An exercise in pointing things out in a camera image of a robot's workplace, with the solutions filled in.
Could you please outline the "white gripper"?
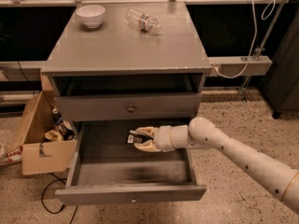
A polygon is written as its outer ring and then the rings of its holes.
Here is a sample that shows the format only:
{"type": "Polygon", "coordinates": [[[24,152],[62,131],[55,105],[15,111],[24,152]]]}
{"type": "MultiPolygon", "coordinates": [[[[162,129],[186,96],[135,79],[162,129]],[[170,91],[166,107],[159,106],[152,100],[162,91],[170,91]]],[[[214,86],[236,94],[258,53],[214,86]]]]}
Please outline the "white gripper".
{"type": "Polygon", "coordinates": [[[148,126],[139,127],[130,131],[131,134],[139,134],[147,137],[151,137],[154,141],[148,140],[142,144],[134,143],[134,146],[144,152],[169,152],[174,148],[171,144],[171,127],[161,126],[159,128],[148,126]]]}

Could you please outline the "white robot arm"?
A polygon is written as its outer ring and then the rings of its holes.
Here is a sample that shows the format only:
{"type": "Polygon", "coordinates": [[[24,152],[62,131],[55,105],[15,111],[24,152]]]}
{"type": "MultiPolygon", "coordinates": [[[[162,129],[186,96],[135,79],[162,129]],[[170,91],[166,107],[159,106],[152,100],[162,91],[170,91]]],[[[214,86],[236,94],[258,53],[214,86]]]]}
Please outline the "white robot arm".
{"type": "Polygon", "coordinates": [[[196,117],[188,125],[138,127],[129,136],[128,143],[145,152],[213,147],[299,214],[299,171],[235,140],[209,119],[196,117]]]}

